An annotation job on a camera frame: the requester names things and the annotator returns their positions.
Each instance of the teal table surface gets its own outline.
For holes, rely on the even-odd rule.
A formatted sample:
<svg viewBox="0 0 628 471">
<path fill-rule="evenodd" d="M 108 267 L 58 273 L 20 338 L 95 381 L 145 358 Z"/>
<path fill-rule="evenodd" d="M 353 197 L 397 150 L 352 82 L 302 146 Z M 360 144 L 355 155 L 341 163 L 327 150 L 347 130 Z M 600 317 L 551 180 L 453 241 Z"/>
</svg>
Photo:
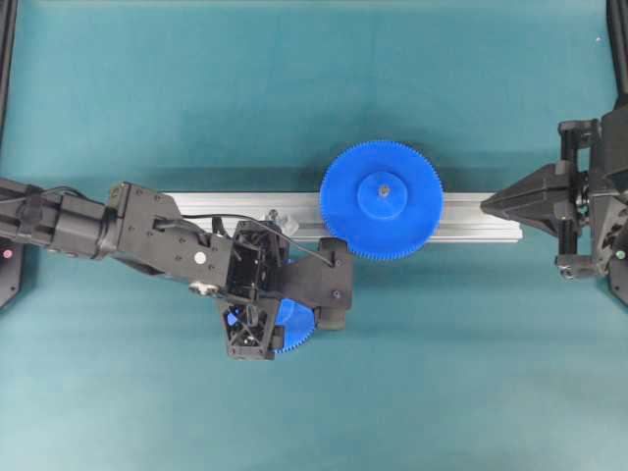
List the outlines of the teal table surface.
<svg viewBox="0 0 628 471">
<path fill-rule="evenodd" d="M 602 0 L 25 0 L 11 81 L 0 175 L 100 200 L 316 190 L 377 138 L 492 191 L 615 98 Z M 31 250 L 0 314 L 0 469 L 623 470 L 628 309 L 555 251 L 526 230 L 359 260 L 344 332 L 237 362 L 184 285 Z"/>
</svg>

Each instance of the blue plastic gear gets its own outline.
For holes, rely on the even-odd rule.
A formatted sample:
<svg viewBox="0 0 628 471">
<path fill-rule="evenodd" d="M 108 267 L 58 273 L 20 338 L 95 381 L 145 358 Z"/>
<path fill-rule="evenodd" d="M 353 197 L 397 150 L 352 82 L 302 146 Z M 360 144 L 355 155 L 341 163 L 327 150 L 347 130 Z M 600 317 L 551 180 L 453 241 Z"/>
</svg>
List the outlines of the blue plastic gear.
<svg viewBox="0 0 628 471">
<path fill-rule="evenodd" d="M 345 150 L 327 170 L 320 189 L 323 221 L 349 249 L 374 260 L 418 250 L 443 213 L 443 187 L 416 150 L 389 140 Z"/>
<path fill-rule="evenodd" d="M 237 322 L 237 317 L 230 313 L 227 322 L 232 326 Z M 275 352 L 293 350 L 308 340 L 315 331 L 314 311 L 292 299 L 282 299 L 275 325 L 284 326 L 284 347 Z"/>
</svg>

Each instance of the aluminum rail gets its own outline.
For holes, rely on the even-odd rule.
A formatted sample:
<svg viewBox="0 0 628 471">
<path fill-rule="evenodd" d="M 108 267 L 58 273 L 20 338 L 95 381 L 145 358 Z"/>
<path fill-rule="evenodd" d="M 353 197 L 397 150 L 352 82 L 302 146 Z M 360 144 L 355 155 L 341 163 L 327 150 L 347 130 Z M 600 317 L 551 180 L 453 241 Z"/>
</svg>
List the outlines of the aluminum rail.
<svg viewBox="0 0 628 471">
<path fill-rule="evenodd" d="M 316 242 L 330 236 L 321 219 L 318 193 L 213 193 L 172 192 L 182 214 L 234 213 L 255 219 L 267 219 L 275 210 L 280 218 L 290 217 L 298 223 L 291 237 L 298 242 Z M 480 203 L 491 193 L 445 193 L 445 209 L 441 223 L 429 242 L 516 242 L 523 237 L 519 223 L 504 221 L 484 214 Z M 194 223 L 211 231 L 211 220 L 196 219 Z M 237 220 L 225 219 L 225 228 L 232 234 Z"/>
</svg>

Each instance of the wire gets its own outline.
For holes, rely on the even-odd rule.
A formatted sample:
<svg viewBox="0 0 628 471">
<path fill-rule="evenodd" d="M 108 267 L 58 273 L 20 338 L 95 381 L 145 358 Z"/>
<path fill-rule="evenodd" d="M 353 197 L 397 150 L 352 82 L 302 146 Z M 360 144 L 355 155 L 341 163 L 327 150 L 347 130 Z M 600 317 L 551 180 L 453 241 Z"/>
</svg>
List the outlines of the wire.
<svg viewBox="0 0 628 471">
<path fill-rule="evenodd" d="M 78 196 L 80 198 L 85 198 L 85 196 L 80 191 L 75 190 L 71 186 L 55 186 L 54 188 L 44 189 L 44 190 L 41 190 L 39 193 L 32 193 L 32 194 L 40 194 L 44 196 L 46 194 L 51 194 L 51 193 L 62 193 L 62 194 L 69 193 L 69 194 L 73 194 L 74 196 Z M 0 204 L 19 203 L 20 201 L 26 200 L 28 197 L 29 195 L 24 195 L 24 196 L 18 196 L 16 198 L 0 199 Z"/>
<path fill-rule="evenodd" d="M 334 267 L 334 264 L 331 262 L 331 260 L 328 260 L 326 257 L 321 255 L 320 253 L 315 252 L 314 250 L 310 250 L 309 248 L 306 248 L 306 247 L 304 247 L 303 245 L 301 245 L 299 243 L 296 243 L 293 239 L 291 239 L 287 235 L 282 234 L 281 231 L 275 231 L 273 228 L 268 227 L 263 222 L 258 221 L 255 218 L 251 218 L 250 216 L 244 216 L 243 214 L 182 214 L 182 218 L 184 218 L 184 219 L 230 218 L 230 219 L 243 219 L 245 221 L 250 221 L 251 223 L 255 223 L 258 226 L 261 226 L 262 228 L 264 228 L 269 233 L 272 233 L 275 236 L 277 236 L 279 238 L 282 238 L 286 242 L 293 244 L 299 250 L 302 250 L 305 253 L 309 253 L 313 257 L 316 257 L 316 258 L 322 260 L 323 262 L 325 262 L 330 267 L 332 267 L 332 268 Z"/>
</svg>

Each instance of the screw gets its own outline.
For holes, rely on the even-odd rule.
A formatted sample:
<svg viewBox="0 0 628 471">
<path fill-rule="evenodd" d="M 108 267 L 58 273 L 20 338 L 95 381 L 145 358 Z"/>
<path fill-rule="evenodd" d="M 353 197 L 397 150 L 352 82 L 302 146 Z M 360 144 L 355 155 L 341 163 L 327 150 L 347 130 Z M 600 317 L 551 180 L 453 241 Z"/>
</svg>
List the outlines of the screw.
<svg viewBox="0 0 628 471">
<path fill-rule="evenodd" d="M 380 186 L 378 192 L 381 198 L 386 198 L 389 194 L 391 194 L 391 188 L 387 184 L 383 184 L 382 186 Z"/>
<path fill-rule="evenodd" d="M 207 261 L 207 255 L 205 255 L 204 252 L 196 252 L 194 254 L 194 262 L 196 262 L 197 265 L 202 265 L 206 261 Z"/>
</svg>

